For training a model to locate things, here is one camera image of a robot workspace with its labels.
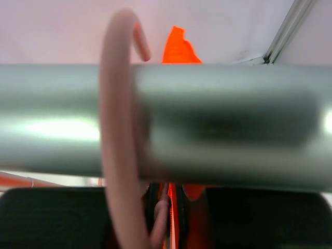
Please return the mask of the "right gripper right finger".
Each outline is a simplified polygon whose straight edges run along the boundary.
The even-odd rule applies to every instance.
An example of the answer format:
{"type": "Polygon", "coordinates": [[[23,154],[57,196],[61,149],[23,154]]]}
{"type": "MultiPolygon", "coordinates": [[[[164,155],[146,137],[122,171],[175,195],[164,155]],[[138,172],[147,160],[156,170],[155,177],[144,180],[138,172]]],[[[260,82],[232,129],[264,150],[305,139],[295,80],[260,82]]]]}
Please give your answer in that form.
{"type": "Polygon", "coordinates": [[[185,185],[188,248],[331,248],[318,193],[185,185]]]}

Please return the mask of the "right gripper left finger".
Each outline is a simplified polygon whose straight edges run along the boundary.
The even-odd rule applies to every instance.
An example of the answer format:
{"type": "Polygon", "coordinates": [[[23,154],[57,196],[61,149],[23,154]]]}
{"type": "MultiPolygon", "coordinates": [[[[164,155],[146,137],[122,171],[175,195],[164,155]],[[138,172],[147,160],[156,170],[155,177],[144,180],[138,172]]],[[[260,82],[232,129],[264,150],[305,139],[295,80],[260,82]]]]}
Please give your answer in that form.
{"type": "Polygon", "coordinates": [[[16,188],[1,196],[1,248],[114,248],[103,188],[16,188]]]}

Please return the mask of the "orange shorts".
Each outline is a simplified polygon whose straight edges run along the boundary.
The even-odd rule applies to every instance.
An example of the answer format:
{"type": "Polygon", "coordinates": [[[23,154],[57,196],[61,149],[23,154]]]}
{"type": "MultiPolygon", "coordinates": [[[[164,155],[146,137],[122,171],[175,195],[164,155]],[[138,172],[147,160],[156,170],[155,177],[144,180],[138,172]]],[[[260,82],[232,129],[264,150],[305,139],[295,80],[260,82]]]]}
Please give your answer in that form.
{"type": "MultiPolygon", "coordinates": [[[[165,44],[163,64],[201,64],[189,41],[184,38],[185,30],[172,27],[165,44]]],[[[170,207],[170,248],[207,248],[203,239],[203,223],[206,221],[195,211],[200,209],[196,201],[205,190],[204,185],[169,185],[170,207]]]]}

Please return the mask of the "pink clothes hanger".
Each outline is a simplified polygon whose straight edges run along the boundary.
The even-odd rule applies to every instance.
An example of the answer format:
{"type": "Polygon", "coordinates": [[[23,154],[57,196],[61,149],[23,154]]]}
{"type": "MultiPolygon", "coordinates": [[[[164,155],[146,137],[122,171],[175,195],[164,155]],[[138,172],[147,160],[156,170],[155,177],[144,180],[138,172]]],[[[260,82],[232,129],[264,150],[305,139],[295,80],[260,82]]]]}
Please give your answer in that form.
{"type": "Polygon", "coordinates": [[[143,121],[131,79],[130,49],[135,42],[143,61],[150,59],[136,14],[116,12],[105,32],[99,70],[100,141],[106,197],[114,232],[121,248],[162,248],[169,214],[168,188],[154,210],[147,230],[142,204],[144,189],[138,166],[149,163],[143,121]]]}

